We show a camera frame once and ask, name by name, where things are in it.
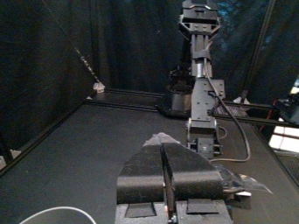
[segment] black table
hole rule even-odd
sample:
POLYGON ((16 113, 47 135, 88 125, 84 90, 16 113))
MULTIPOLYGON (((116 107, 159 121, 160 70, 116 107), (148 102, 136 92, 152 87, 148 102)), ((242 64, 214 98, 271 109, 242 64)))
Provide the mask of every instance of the black table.
MULTIPOLYGON (((1 177, 1 223, 19 223, 47 208, 68 206, 84 210, 98 223, 112 224, 118 174, 123 163, 152 134, 164 132, 184 144, 186 121, 166 118, 150 109, 151 103, 143 110, 112 107, 106 103, 100 106, 91 101, 88 104, 95 105, 79 107, 1 177)), ((228 130, 228 136, 222 140, 224 157, 243 158, 244 145, 235 124, 228 121, 219 123, 228 130)), ((252 158, 244 164, 223 164, 234 172, 260 181, 274 194, 252 192, 251 209, 234 208, 234 221, 238 224, 298 223, 298 188, 255 127, 248 124, 243 127, 252 158)))

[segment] table surface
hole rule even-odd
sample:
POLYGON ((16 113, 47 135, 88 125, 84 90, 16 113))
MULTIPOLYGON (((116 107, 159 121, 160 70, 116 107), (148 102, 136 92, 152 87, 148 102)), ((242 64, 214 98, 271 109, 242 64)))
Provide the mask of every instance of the table surface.
MULTIPOLYGON (((226 158, 246 156, 232 122, 222 140, 226 158)), ((0 179, 0 222, 19 223, 51 207, 76 207, 96 223, 112 224, 118 174, 152 134, 164 132, 184 144, 184 120, 159 113, 83 105, 64 124, 0 179)), ((255 128, 243 124, 252 149, 244 164, 222 162, 262 182, 274 194, 252 192, 251 208, 234 208, 234 223, 298 223, 299 191, 255 128)))

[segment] black cable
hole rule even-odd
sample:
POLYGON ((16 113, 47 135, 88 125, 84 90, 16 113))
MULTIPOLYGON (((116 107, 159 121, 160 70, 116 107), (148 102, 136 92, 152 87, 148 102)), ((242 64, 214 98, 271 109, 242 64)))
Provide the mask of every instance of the black cable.
POLYGON ((211 159, 210 161, 211 162, 216 162, 216 161, 230 161, 230 162, 238 162, 238 163, 244 163, 250 160, 250 157, 251 157, 251 149, 250 149, 250 145, 248 145, 248 137, 247 137, 247 134, 246 134, 246 131, 243 130, 240 124, 239 124, 239 121, 236 119, 236 117, 232 115, 232 113, 230 112, 230 109, 224 103, 224 101, 220 99, 220 94, 218 92, 218 89, 214 87, 212 85, 212 82, 211 82, 211 77, 210 77, 210 72, 208 72, 208 61, 207 61, 207 58, 204 58, 204 72, 206 72, 206 77, 210 81, 210 85, 211 85, 211 88, 215 92, 215 97, 218 98, 219 100, 219 103, 222 105, 222 107, 224 108, 224 110, 227 111, 228 113, 228 116, 231 117, 232 121, 235 122, 236 126, 238 126, 238 129, 239 129, 239 132, 240 132, 240 135, 243 137, 243 140, 244 140, 244 144, 246 144, 246 147, 247 147, 247 157, 244 159, 235 159, 235 158, 216 158, 216 159, 211 159))
POLYGON ((71 45, 71 47, 72 47, 75 53, 79 55, 79 59, 80 59, 80 61, 83 62, 84 66, 85 66, 85 68, 88 69, 91 75, 93 76, 96 82, 100 82, 100 81, 99 81, 99 77, 98 77, 96 73, 93 72, 89 63, 88 63, 88 61, 85 60, 85 57, 84 57, 83 54, 80 53, 79 48, 73 45, 72 40, 71 40, 71 37, 69 37, 68 33, 65 32, 65 30, 64 30, 63 27, 61 27, 61 24, 60 24, 60 22, 59 22, 59 20, 57 20, 57 18, 56 18, 56 16, 55 16, 55 14, 53 14, 53 12, 52 12, 52 9, 49 8, 49 6, 48 6, 48 4, 44 2, 44 0, 41 0, 41 3, 43 3, 43 5, 44 5, 47 11, 48 11, 49 14, 51 14, 51 18, 52 18, 55 24, 59 26, 59 28, 60 28, 60 30, 61 30, 61 32, 63 32, 65 38, 67 38, 68 41, 69 41, 69 45, 71 45))

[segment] black curtain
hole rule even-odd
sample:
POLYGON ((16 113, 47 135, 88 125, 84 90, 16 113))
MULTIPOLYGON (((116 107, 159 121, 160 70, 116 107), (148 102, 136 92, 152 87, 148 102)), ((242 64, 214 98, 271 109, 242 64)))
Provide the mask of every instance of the black curtain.
MULTIPOLYGON (((89 2, 45 1, 89 57, 89 2)), ((17 149, 92 91, 92 77, 43 1, 0 4, 0 131, 17 149)))
POLYGON ((251 81, 248 99, 286 98, 299 74, 299 1, 276 0, 251 81))
MULTIPOLYGON (((211 48, 228 99, 242 92, 270 0, 215 0, 222 28, 211 48)), ((45 3, 91 62, 89 1, 45 3)), ((108 88, 164 92, 178 65, 183 0, 98 1, 100 78, 108 88)), ((276 0, 248 99, 286 97, 298 75, 298 1, 276 0)), ((0 4, 0 131, 16 149, 92 91, 93 78, 43 1, 0 4)))

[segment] black plastic part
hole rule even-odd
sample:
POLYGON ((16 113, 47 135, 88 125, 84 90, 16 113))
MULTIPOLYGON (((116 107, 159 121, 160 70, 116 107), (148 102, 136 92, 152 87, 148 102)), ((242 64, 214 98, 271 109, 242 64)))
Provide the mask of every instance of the black plastic part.
MULTIPOLYGON (((178 201, 176 208, 178 208, 178 221, 179 224, 232 224, 232 220, 230 218, 230 213, 227 206, 223 200, 212 200, 211 203, 215 206, 216 213, 206 213, 206 214, 188 214, 188 202, 187 201, 178 201)), ((212 208, 212 204, 203 205, 200 210, 210 210, 212 208)))
POLYGON ((211 199, 188 199, 187 214, 218 214, 219 211, 211 199))
POLYGON ((220 174, 208 159, 178 143, 164 143, 176 200, 223 198, 220 174))
POLYGON ((127 218, 139 218, 148 216, 156 216, 154 203, 138 203, 128 205, 128 209, 126 211, 127 218))
POLYGON ((126 162, 116 182, 116 203, 164 201, 160 145, 146 146, 126 162))

